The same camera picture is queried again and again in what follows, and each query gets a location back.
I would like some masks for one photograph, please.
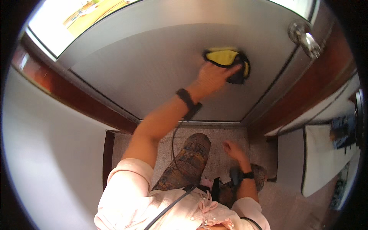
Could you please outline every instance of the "door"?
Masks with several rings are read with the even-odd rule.
[[[306,21],[267,0],[144,0],[90,27],[57,62],[143,119],[196,78],[204,49],[237,47],[250,61],[249,78],[205,98],[192,120],[239,123],[296,53],[304,60],[294,65],[310,62],[289,38],[295,20]]]

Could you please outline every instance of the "door handle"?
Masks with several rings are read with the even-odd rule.
[[[311,34],[311,26],[305,21],[294,21],[289,26],[289,37],[312,59],[321,55],[321,48]]]

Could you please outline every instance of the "granite floor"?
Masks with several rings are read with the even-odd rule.
[[[230,167],[236,162],[222,150],[222,142],[226,139],[237,141],[249,155],[251,163],[263,166],[268,178],[277,175],[277,141],[266,141],[259,137],[248,141],[244,128],[223,127],[180,127],[174,139],[174,154],[177,155],[186,138],[194,133],[203,133],[211,141],[209,159],[202,177],[214,179],[220,177],[226,183]],[[155,184],[171,161],[171,140],[173,131],[168,133],[159,144],[158,157],[154,168],[152,184]],[[118,164],[130,141],[131,135],[116,134],[113,149],[113,168]],[[259,193],[262,213],[268,219],[272,230],[319,230],[336,183],[331,180],[322,189],[308,198],[298,191],[290,191],[277,183],[266,182]]]

